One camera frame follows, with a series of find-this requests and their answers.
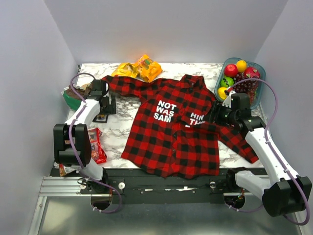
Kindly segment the small black brooch card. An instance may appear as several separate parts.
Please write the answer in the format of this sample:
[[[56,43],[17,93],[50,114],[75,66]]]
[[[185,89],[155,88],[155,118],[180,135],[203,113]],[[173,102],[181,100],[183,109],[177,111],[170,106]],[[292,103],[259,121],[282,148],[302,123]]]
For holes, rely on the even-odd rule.
[[[108,121],[108,115],[104,115],[104,114],[98,114],[93,119],[93,122],[96,122],[96,123],[107,123],[107,121]]]

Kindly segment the red black plaid shirt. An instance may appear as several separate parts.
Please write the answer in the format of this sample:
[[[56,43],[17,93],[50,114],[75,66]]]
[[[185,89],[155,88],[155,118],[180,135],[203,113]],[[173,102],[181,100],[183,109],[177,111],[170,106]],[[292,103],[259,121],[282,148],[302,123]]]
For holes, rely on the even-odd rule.
[[[218,175],[219,143],[249,163],[258,160],[242,135],[231,127],[206,121],[215,101],[202,76],[151,83],[126,76],[105,76],[110,91],[140,100],[121,157],[163,178],[192,179]]]

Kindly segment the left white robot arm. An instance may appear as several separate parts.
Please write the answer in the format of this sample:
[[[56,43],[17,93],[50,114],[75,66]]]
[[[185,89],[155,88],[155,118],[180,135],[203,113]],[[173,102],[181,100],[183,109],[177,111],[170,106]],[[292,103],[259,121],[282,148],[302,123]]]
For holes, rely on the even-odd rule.
[[[115,98],[109,97],[109,89],[106,81],[93,80],[91,91],[76,112],[65,123],[56,124],[53,128],[55,162],[92,180],[91,187],[97,193],[104,193],[109,182],[105,179],[104,169],[91,156],[88,128],[98,115],[116,113]]]

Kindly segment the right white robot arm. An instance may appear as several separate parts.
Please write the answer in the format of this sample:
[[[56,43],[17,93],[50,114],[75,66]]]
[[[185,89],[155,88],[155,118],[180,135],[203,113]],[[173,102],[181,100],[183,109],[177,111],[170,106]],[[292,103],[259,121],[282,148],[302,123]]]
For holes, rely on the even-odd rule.
[[[223,102],[214,101],[208,120],[234,127],[252,147],[268,175],[265,180],[244,167],[230,169],[225,179],[229,191],[248,190],[262,201],[263,208],[272,217],[301,211],[310,215],[310,179],[301,177],[288,164],[271,139],[266,124],[260,117],[252,116],[247,94],[230,92]]]

